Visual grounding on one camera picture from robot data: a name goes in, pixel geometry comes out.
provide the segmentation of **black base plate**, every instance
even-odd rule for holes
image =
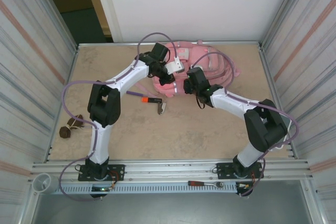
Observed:
[[[218,179],[236,179],[240,178],[236,176],[234,170],[233,170],[233,163],[217,163],[217,175]],[[261,176],[261,163],[256,163],[253,168],[251,169],[251,172],[244,178],[251,178],[252,172],[254,172],[255,178],[259,178]]]
[[[125,165],[108,165],[108,170],[113,170],[118,173],[119,175],[118,181],[124,180]],[[81,165],[78,174],[78,181],[115,181],[115,176],[113,176],[112,179],[111,175],[108,173],[104,179],[97,180],[94,177],[90,176],[90,173],[86,165]]]

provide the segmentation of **red screwdriver handle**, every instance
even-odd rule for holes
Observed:
[[[204,182],[201,181],[188,181],[189,186],[204,186]]]

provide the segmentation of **pink plastic bag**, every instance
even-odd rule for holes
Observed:
[[[176,94],[185,94],[183,89],[183,82],[187,79],[187,71],[201,56],[208,52],[218,52],[217,49],[202,45],[201,41],[198,44],[192,44],[187,41],[174,42],[176,46],[177,55],[184,66],[184,72],[174,73],[175,81],[170,84],[161,86],[157,77],[153,78],[154,88],[157,92],[165,94],[167,97],[172,97]],[[174,61],[175,52],[172,43],[165,45],[170,50],[171,56],[168,62]],[[210,85],[219,84],[226,86],[232,78],[232,70],[230,64],[221,55],[213,54],[204,57],[197,63],[197,66],[202,66],[206,78]],[[240,71],[235,67],[235,77],[240,74]]]

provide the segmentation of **beige floor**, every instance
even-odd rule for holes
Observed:
[[[267,80],[255,45],[215,45],[229,55],[241,69],[229,88],[241,96],[263,100],[271,98]],[[141,51],[152,46],[142,46]],[[136,55],[135,46],[81,47],[73,72],[74,80],[105,81],[126,68]],[[151,80],[141,81],[152,88]],[[66,104],[73,114],[88,119],[87,104],[91,85],[72,86]],[[110,159],[196,159],[232,158],[248,143],[245,123],[226,111],[206,107],[200,110],[193,95],[167,99],[166,111],[157,114],[156,104],[124,95],[121,116],[111,134]],[[62,111],[58,129],[69,116]],[[91,129],[74,130],[71,138],[56,135],[49,159],[75,159],[88,154]],[[281,150],[270,157],[287,157]]]

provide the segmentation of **brown toy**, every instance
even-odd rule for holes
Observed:
[[[82,115],[76,115],[77,118],[83,119]],[[62,138],[71,137],[71,130],[78,129],[83,127],[83,122],[77,121],[73,118],[70,118],[66,126],[63,126],[59,129],[59,136]]]

